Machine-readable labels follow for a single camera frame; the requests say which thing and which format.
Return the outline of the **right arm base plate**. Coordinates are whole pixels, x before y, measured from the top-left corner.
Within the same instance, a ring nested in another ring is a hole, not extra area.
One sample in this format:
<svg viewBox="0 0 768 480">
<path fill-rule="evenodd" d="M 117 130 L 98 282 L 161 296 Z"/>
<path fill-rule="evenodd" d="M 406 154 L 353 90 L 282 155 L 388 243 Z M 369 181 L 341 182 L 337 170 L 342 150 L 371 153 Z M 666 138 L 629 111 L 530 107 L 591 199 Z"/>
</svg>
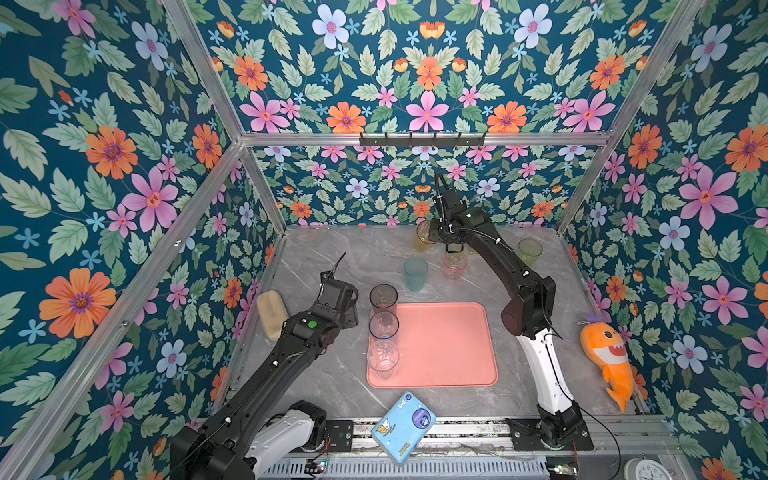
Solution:
<svg viewBox="0 0 768 480">
<path fill-rule="evenodd" d="M 559 429 L 549 419 L 505 418 L 515 451 L 593 451 L 595 446 L 585 421 Z"/>
</svg>

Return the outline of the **blue translucent plastic cup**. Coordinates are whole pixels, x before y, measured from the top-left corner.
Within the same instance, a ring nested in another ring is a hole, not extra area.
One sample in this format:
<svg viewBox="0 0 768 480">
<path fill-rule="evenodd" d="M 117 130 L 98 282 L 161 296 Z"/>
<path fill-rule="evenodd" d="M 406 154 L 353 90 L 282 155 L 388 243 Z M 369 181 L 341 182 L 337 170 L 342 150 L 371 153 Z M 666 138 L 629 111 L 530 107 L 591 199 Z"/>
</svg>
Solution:
<svg viewBox="0 0 768 480">
<path fill-rule="evenodd" d="M 369 344 L 388 341 L 397 343 L 400 322 L 398 317 L 389 311 L 375 313 L 368 324 Z"/>
</svg>

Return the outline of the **clear plastic cup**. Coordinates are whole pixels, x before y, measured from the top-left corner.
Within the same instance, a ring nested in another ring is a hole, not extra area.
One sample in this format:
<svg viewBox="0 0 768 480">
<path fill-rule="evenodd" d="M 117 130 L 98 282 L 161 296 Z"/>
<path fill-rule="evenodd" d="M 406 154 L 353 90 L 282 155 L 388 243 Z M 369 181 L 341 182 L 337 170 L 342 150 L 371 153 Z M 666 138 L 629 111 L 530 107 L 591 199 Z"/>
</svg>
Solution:
<svg viewBox="0 0 768 480">
<path fill-rule="evenodd" d="M 368 348 L 368 367 L 379 378 L 388 379 L 400 360 L 397 344 L 392 340 L 374 340 Z"/>
</svg>

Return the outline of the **pink rectangular tray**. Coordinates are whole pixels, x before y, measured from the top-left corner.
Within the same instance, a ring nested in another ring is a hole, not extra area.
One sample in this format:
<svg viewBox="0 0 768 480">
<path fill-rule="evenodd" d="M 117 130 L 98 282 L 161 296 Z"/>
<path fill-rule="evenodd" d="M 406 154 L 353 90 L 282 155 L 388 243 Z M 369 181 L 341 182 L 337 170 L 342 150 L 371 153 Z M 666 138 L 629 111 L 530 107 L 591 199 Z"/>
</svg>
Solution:
<svg viewBox="0 0 768 480">
<path fill-rule="evenodd" d="M 369 366 L 368 383 L 377 389 L 488 387 L 498 367 L 485 308 L 476 302 L 401 303 L 395 314 L 399 350 L 391 375 Z"/>
</svg>

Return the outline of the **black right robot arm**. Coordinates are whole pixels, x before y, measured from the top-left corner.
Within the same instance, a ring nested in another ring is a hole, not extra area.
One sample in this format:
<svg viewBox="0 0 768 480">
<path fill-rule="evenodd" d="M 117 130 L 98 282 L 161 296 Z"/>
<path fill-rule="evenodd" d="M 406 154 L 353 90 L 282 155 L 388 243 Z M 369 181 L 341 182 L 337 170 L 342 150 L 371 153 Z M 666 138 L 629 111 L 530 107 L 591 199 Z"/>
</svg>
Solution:
<svg viewBox="0 0 768 480">
<path fill-rule="evenodd" d="M 555 281 L 527 266 L 502 238 L 490 216 L 480 208 L 469 207 L 440 173 L 434 175 L 434 192 L 437 217 L 429 222 L 429 240 L 469 246 L 501 281 L 509 295 L 501 312 L 502 323 L 522 346 L 534 377 L 538 442 L 550 450 L 570 447 L 588 429 L 554 348 L 559 337 L 552 323 Z"/>
</svg>

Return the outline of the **dark grey plastic cup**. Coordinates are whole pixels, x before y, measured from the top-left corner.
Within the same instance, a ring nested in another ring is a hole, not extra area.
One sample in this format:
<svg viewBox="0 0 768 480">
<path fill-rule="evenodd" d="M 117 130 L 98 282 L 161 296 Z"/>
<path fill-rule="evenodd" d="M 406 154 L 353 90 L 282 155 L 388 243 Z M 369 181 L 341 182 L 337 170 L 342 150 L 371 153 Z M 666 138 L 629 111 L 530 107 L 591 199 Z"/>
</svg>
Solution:
<svg viewBox="0 0 768 480">
<path fill-rule="evenodd" d="M 398 291 L 393 285 L 379 284 L 374 286 L 369 293 L 370 317 L 373 318 L 382 312 L 396 314 L 398 299 Z"/>
</svg>

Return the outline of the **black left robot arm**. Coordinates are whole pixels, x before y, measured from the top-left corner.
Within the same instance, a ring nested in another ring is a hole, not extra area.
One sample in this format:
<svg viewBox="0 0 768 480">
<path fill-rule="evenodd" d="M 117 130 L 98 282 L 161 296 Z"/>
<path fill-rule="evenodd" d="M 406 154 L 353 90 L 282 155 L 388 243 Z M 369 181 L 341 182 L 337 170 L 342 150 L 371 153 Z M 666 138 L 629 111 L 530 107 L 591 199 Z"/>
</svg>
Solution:
<svg viewBox="0 0 768 480">
<path fill-rule="evenodd" d="M 286 454 L 325 439 L 326 412 L 295 403 L 269 423 L 293 382 L 344 329 L 358 325 L 358 289 L 321 274 L 312 306 L 289 317 L 274 348 L 244 386 L 201 427 L 183 428 L 169 442 L 171 479 L 257 479 Z"/>
</svg>

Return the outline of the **teal plastic cup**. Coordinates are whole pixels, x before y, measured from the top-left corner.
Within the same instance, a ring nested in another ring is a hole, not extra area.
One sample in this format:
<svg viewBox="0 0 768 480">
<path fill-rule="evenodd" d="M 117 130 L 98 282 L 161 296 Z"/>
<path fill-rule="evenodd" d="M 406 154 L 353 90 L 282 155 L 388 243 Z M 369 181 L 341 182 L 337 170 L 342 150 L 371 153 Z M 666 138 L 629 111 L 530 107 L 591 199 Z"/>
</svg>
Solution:
<svg viewBox="0 0 768 480">
<path fill-rule="evenodd" d="M 404 263 L 406 287 L 411 292 L 420 292 L 427 281 L 428 263 L 423 258 L 410 258 Z"/>
</svg>

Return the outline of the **yellow plastic cup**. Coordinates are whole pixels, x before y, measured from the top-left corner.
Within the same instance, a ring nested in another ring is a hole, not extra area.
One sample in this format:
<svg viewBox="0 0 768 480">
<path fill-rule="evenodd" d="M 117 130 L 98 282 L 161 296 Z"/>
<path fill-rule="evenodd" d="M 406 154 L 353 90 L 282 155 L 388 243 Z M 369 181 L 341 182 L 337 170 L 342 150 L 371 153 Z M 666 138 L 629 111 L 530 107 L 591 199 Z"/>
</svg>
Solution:
<svg viewBox="0 0 768 480">
<path fill-rule="evenodd" d="M 430 237 L 431 222 L 424 219 L 416 227 L 416 237 L 413 241 L 413 249 L 417 252 L 425 252 L 436 245 Z"/>
</svg>

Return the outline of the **pink plastic cup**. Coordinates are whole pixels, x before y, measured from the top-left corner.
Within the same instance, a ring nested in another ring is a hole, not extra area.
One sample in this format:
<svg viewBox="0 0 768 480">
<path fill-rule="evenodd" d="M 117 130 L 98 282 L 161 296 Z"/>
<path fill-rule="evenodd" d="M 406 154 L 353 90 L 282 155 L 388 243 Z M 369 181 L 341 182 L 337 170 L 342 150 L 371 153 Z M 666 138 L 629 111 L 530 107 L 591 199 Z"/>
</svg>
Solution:
<svg viewBox="0 0 768 480">
<path fill-rule="evenodd" d="M 449 281 L 458 281 L 464 275 L 468 258 L 463 252 L 446 252 L 443 256 L 443 274 Z"/>
</svg>

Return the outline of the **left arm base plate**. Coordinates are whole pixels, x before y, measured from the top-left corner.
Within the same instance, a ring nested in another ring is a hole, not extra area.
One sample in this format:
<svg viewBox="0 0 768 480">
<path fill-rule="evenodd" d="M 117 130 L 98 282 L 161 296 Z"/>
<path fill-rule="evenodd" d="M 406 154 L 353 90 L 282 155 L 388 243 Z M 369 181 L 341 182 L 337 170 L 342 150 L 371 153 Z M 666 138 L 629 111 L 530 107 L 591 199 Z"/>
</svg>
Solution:
<svg viewBox="0 0 768 480">
<path fill-rule="evenodd" d="M 327 420 L 325 452 L 349 453 L 352 451 L 355 422 L 348 419 Z"/>
</svg>

